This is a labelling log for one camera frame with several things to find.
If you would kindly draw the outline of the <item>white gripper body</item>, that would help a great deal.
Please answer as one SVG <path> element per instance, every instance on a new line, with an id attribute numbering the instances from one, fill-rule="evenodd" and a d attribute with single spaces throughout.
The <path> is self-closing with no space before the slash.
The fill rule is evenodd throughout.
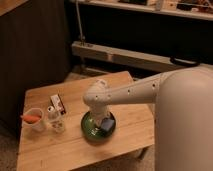
<path id="1" fill-rule="evenodd" d="M 110 111 L 107 106 L 91 107 L 89 110 L 90 121 L 96 126 L 100 127 L 105 118 L 110 117 Z"/>

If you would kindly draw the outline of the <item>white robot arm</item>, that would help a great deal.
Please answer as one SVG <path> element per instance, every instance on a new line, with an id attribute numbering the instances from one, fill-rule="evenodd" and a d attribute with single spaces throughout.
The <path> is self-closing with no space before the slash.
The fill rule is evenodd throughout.
<path id="1" fill-rule="evenodd" d="M 178 69 L 116 88 L 99 80 L 83 101 L 97 123 L 109 105 L 153 103 L 155 171 L 213 171 L 213 69 Z"/>

